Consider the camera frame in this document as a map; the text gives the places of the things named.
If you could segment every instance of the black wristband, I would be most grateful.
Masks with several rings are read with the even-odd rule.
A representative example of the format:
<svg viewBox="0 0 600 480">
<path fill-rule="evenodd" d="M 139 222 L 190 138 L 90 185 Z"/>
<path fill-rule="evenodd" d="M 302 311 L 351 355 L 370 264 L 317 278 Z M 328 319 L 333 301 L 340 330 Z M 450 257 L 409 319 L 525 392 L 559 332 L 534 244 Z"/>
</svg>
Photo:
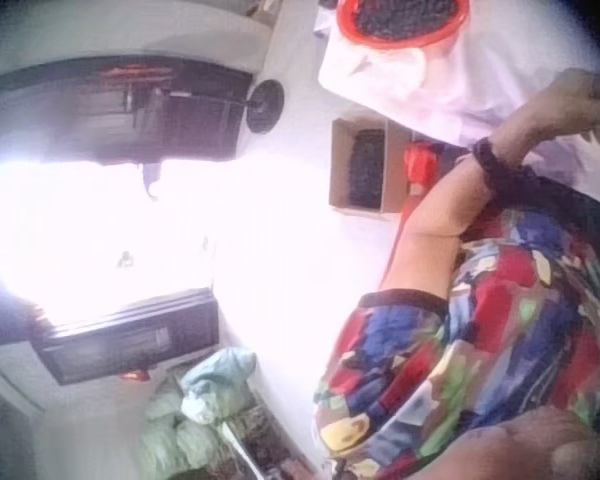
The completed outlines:
<svg viewBox="0 0 600 480">
<path fill-rule="evenodd" d="M 530 182 L 535 178 L 535 173 L 529 167 L 509 168 L 498 160 L 488 138 L 475 143 L 473 156 L 484 170 L 487 186 L 499 197 L 514 195 L 520 182 Z"/>
</svg>

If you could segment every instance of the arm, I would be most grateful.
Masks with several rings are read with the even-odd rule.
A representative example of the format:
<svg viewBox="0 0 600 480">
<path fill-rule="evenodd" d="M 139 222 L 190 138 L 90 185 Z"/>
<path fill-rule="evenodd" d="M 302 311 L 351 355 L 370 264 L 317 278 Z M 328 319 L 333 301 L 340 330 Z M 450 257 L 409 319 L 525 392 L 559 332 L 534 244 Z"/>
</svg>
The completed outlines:
<svg viewBox="0 0 600 480">
<path fill-rule="evenodd" d="M 580 71 L 561 75 L 491 135 L 493 153 L 515 168 L 540 142 L 597 126 L 600 98 L 592 78 Z M 412 213 L 380 289 L 422 290 L 446 299 L 459 236 L 491 198 L 482 168 L 467 156 Z"/>
</svg>

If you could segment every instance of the hand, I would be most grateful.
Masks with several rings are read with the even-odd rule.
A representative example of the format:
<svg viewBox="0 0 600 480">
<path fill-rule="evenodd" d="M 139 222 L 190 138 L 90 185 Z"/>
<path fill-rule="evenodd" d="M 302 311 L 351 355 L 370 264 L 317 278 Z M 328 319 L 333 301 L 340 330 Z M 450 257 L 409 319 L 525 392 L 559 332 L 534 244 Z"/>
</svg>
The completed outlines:
<svg viewBox="0 0 600 480">
<path fill-rule="evenodd" d="M 516 113 L 531 122 L 540 141 L 588 132 L 600 141 L 600 75 L 565 70 Z"/>
</svg>

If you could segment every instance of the sleeve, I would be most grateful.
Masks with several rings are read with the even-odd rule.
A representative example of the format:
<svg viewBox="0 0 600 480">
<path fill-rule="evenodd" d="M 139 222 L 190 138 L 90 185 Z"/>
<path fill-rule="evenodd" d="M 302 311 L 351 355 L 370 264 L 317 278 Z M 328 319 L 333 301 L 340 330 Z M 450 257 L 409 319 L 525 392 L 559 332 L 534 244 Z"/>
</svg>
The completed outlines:
<svg viewBox="0 0 600 480">
<path fill-rule="evenodd" d="M 447 308 L 417 290 L 362 297 L 314 397 L 316 433 L 331 456 L 378 431 L 427 377 L 444 349 Z"/>
</svg>

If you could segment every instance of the red container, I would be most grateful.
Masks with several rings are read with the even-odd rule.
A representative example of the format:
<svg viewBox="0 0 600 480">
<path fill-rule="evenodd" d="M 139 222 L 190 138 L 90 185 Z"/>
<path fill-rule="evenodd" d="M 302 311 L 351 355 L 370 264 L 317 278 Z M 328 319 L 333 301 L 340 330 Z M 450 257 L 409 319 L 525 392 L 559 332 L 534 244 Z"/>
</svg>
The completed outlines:
<svg viewBox="0 0 600 480">
<path fill-rule="evenodd" d="M 423 48 L 454 37 L 458 29 L 469 16 L 469 0 L 456 0 L 458 9 L 453 17 L 449 18 L 447 23 L 434 32 L 417 37 L 407 38 L 405 40 L 388 40 L 386 38 L 375 37 L 372 35 L 363 35 L 358 32 L 353 20 L 353 14 L 358 8 L 359 0 L 340 0 L 336 11 L 338 27 L 342 35 L 351 43 L 356 45 L 366 45 L 376 50 L 396 50 L 399 48 Z"/>
</svg>

